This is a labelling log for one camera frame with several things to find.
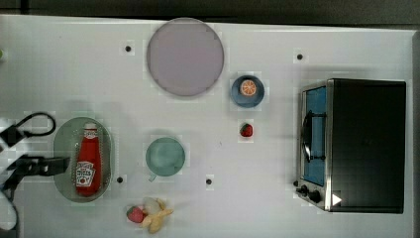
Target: ketchup bottle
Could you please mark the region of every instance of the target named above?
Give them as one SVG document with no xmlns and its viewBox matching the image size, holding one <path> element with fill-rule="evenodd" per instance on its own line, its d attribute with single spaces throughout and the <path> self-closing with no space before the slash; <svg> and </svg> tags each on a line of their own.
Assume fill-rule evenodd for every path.
<svg viewBox="0 0 420 238">
<path fill-rule="evenodd" d="M 102 163 L 95 123 L 84 125 L 84 136 L 76 166 L 76 191 L 82 196 L 95 194 L 102 179 Z"/>
</svg>

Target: ketchup label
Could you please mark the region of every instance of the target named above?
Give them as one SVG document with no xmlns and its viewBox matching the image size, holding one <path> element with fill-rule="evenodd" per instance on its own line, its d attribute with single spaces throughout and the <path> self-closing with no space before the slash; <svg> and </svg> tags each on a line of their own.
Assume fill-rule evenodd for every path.
<svg viewBox="0 0 420 238">
<path fill-rule="evenodd" d="M 97 132 L 96 130 L 94 131 L 84 130 L 84 137 L 87 139 L 93 139 L 97 137 Z"/>
<path fill-rule="evenodd" d="M 76 186 L 90 186 L 93 176 L 95 176 L 95 170 L 93 169 L 92 163 L 77 162 Z"/>
</svg>

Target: red fruit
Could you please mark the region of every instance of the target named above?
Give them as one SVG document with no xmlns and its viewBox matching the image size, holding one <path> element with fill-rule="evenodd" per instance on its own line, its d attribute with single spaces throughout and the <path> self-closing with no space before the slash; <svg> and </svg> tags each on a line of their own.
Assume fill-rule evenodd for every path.
<svg viewBox="0 0 420 238">
<path fill-rule="evenodd" d="M 135 223 L 142 223 L 145 215 L 138 206 L 133 206 L 127 211 L 127 218 Z"/>
<path fill-rule="evenodd" d="M 246 123 L 241 128 L 241 136 L 243 137 L 252 137 L 253 136 L 253 126 Z"/>
</svg>

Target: ketchup bottle cap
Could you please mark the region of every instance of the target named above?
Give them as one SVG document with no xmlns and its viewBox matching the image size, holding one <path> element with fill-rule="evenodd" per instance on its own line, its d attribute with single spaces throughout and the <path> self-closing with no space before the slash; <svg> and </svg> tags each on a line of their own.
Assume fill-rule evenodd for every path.
<svg viewBox="0 0 420 238">
<path fill-rule="evenodd" d="M 86 123 L 86 124 L 84 124 L 84 129 L 94 130 L 94 129 L 96 129 L 96 124 L 95 123 Z"/>
</svg>

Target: toaster oven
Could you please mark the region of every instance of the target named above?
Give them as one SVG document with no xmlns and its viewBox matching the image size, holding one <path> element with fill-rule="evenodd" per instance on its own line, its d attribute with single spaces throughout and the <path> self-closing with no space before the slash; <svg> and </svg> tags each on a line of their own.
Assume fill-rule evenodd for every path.
<svg viewBox="0 0 420 238">
<path fill-rule="evenodd" d="M 405 82 L 333 78 L 300 96 L 299 197 L 331 212 L 402 213 Z"/>
</svg>

